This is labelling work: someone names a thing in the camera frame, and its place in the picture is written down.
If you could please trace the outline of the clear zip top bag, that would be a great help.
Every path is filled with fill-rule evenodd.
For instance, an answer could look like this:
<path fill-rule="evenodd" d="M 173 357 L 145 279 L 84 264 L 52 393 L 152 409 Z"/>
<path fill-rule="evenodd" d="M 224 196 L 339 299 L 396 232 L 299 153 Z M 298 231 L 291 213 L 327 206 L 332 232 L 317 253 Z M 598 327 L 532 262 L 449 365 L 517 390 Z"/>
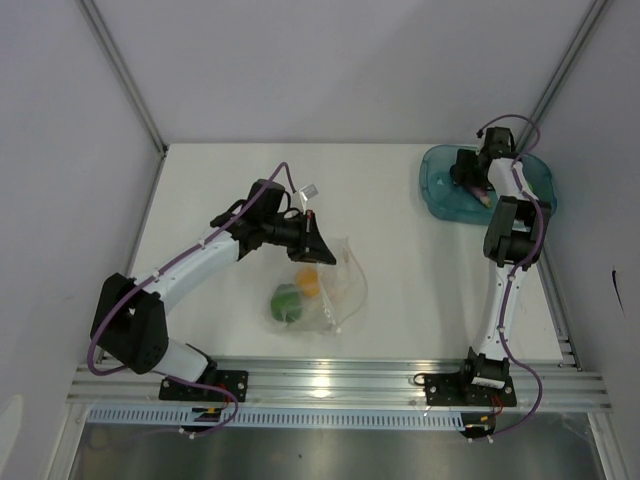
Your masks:
<path fill-rule="evenodd" d="M 279 334 L 319 334 L 335 336 L 345 322 L 356 316 L 368 299 L 368 282 L 347 237 L 332 238 L 328 246 L 337 259 L 334 265 L 291 263 L 271 281 L 264 310 L 269 328 Z M 294 284 L 295 274 L 304 267 L 314 267 L 319 274 L 321 292 L 315 298 L 301 293 L 303 313 L 293 323 L 275 321 L 270 313 L 270 299 L 280 284 Z"/>

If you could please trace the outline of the green toy pepper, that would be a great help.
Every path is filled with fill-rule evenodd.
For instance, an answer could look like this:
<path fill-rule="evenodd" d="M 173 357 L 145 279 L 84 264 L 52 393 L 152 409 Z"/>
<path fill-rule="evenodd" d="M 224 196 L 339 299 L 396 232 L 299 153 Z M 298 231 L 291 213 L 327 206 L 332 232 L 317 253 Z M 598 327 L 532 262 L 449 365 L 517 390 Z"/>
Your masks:
<path fill-rule="evenodd" d="M 296 322 L 303 313 L 301 292 L 294 284 L 280 284 L 272 294 L 269 306 L 275 321 Z"/>

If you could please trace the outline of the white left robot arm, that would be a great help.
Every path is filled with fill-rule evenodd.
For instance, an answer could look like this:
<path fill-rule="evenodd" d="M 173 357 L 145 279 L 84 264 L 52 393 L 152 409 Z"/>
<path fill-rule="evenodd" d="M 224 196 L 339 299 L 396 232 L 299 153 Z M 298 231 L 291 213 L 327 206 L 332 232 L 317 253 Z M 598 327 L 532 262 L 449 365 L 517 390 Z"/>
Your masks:
<path fill-rule="evenodd" d="M 209 398 L 217 387 L 216 374 L 207 369 L 211 361 L 195 347 L 170 338 L 168 314 L 212 275 L 264 244 L 285 248 L 293 262 L 337 263 L 313 211 L 282 209 L 289 196 L 283 185 L 259 179 L 247 198 L 212 220 L 202 239 L 165 265 L 144 278 L 119 273 L 108 277 L 90 332 L 91 372 L 103 373 L 94 363 L 95 351 L 101 348 L 119 361 L 120 370 L 177 378 L 192 398 Z"/>

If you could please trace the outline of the purple toy eggplant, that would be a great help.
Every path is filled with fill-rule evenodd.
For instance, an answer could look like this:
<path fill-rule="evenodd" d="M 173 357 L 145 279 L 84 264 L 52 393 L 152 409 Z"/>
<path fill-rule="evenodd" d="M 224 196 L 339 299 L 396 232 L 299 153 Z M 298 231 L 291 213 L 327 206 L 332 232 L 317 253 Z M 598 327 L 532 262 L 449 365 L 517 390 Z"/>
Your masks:
<path fill-rule="evenodd" d="M 492 207 L 491 198 L 486 190 L 473 186 L 468 187 L 467 190 L 485 208 L 489 209 Z"/>

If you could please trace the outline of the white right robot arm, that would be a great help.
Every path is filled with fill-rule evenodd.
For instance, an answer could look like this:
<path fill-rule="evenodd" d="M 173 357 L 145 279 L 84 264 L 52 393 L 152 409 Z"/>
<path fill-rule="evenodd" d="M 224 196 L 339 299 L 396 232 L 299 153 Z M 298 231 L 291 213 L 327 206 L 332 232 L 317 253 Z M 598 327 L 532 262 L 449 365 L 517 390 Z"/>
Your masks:
<path fill-rule="evenodd" d="M 516 301 L 539 259 L 552 210 L 526 179 L 523 155 L 509 128 L 484 126 L 477 137 L 478 149 L 461 149 L 450 169 L 454 183 L 479 201 L 487 202 L 491 191 L 497 196 L 483 241 L 483 255 L 491 264 L 483 328 L 456 380 L 458 395 L 472 404 L 508 387 L 515 363 L 509 336 Z"/>

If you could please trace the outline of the yellow toy pepper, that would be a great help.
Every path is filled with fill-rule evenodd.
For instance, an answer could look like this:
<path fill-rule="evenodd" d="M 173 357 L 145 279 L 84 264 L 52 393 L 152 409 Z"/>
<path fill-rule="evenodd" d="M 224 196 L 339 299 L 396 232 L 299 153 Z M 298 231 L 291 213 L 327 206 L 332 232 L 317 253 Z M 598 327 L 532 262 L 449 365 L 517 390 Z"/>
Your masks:
<path fill-rule="evenodd" d="M 319 274 L 314 267 L 301 268 L 295 274 L 294 283 L 307 298 L 315 298 L 321 292 Z"/>

